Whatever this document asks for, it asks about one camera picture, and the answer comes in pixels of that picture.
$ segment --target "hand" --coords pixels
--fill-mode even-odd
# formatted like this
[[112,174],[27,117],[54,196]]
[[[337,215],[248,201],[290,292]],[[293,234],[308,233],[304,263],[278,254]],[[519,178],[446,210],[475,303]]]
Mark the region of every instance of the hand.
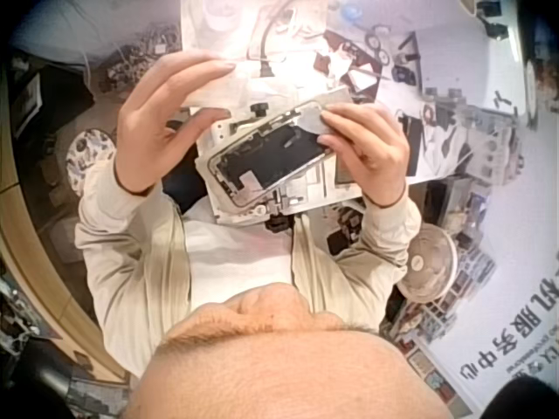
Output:
[[376,205],[389,207],[404,194],[410,146],[400,124],[383,106],[327,106],[322,119],[338,134],[319,143],[341,157],[363,193]]
[[119,113],[115,170],[124,189],[145,193],[211,124],[229,117],[225,110],[204,109],[177,133],[165,127],[190,93],[234,68],[209,52],[191,51],[167,55],[146,73]]

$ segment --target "phone repair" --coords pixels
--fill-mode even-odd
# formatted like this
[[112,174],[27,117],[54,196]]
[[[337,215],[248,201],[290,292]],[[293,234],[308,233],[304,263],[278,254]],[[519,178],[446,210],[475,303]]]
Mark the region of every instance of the phone repair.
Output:
[[329,150],[317,142],[321,134],[331,132],[321,111],[340,102],[351,102],[347,87],[264,118],[249,132],[233,135],[200,157],[197,170],[228,211],[246,211],[328,156]]

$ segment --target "person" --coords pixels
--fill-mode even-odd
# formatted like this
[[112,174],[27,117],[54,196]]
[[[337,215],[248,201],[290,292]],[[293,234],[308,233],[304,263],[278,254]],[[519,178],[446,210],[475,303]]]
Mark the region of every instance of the person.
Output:
[[314,245],[306,215],[273,235],[181,216],[162,193],[228,114],[201,110],[177,132],[166,122],[234,66],[200,51],[160,59],[120,111],[115,156],[87,170],[76,244],[107,351],[141,377],[124,417],[450,417],[376,334],[420,226],[407,140],[387,110],[322,114],[336,134],[319,142],[367,203],[358,243],[336,259]]

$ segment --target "light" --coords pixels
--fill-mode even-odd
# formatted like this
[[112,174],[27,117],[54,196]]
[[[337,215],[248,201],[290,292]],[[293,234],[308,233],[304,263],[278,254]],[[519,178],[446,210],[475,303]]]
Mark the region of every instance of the light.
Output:
[[514,61],[520,63],[521,53],[518,38],[516,37],[516,30],[510,26],[508,27],[508,38],[510,39],[510,48],[513,50]]

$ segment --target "man's right hand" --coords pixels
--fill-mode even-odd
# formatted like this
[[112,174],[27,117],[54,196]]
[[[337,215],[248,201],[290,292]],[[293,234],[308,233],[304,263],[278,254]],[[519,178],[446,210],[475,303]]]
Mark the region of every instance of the man's right hand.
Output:
[[145,193],[211,124],[229,117],[225,110],[204,109],[177,133],[166,128],[189,94],[234,68],[210,52],[193,50],[167,55],[146,73],[119,113],[115,170],[125,190]]

